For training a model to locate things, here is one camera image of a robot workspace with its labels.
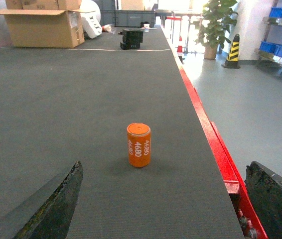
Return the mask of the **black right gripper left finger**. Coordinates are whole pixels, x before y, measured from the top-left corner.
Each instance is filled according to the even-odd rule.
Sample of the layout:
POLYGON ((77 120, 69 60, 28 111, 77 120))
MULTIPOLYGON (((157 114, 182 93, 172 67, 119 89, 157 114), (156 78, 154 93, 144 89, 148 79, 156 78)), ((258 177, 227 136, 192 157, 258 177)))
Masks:
POLYGON ((66 238, 82 180, 77 161, 0 219, 0 239, 66 238))

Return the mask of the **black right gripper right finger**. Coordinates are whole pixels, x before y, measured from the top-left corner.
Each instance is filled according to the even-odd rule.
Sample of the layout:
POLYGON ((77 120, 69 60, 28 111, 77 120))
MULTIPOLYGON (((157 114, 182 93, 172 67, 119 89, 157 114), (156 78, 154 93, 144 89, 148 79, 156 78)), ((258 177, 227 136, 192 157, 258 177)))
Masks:
POLYGON ((282 177, 253 161, 246 168, 246 188, 270 239, 282 239, 282 177))

